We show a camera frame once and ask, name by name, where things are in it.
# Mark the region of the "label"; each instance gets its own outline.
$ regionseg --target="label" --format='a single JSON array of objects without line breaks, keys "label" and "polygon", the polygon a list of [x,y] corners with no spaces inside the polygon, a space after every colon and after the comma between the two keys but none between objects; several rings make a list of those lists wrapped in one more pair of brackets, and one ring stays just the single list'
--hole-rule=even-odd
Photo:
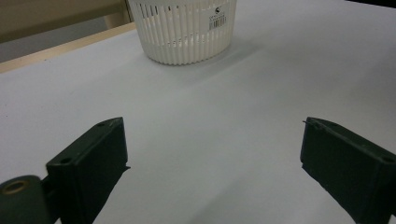
[{"label": "label", "polygon": [[218,7],[212,7],[201,12],[201,34],[218,29],[228,22],[230,3]]}]

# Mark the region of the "white table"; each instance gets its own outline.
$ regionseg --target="white table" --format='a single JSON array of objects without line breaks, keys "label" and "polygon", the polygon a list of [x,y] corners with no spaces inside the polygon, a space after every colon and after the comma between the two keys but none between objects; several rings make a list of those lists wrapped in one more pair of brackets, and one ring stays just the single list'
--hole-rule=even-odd
[{"label": "white table", "polygon": [[130,31],[1,74],[0,182],[46,176],[122,116],[132,170],[97,224],[353,223],[301,168],[302,121],[396,153],[395,22],[338,0],[240,0],[232,45],[202,63],[155,63]]}]

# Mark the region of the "basket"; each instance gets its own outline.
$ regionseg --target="basket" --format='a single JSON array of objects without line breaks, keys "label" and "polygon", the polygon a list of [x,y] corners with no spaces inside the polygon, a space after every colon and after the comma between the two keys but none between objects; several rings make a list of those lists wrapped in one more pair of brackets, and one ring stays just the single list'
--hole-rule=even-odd
[{"label": "basket", "polygon": [[167,64],[197,63],[231,43],[236,0],[131,0],[143,51]]}]

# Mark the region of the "table surface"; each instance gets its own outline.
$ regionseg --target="table surface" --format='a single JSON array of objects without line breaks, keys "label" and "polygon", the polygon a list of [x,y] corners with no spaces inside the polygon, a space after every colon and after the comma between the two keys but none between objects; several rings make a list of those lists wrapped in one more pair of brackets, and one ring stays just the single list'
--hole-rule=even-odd
[{"label": "table surface", "polygon": [[396,153],[395,21],[339,0],[245,0],[231,46],[202,63],[155,63],[133,30],[5,72],[0,182],[46,176],[93,124],[124,117],[132,169],[95,223],[353,223],[301,168],[302,121]]}]

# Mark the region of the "white plastic basket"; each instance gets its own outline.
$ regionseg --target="white plastic basket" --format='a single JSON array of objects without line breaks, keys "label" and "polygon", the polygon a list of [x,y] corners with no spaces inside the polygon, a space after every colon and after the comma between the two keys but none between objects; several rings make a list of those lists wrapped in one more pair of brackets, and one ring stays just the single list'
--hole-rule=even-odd
[{"label": "white plastic basket", "polygon": [[167,64],[196,63],[230,43],[236,0],[131,0],[143,51]]}]

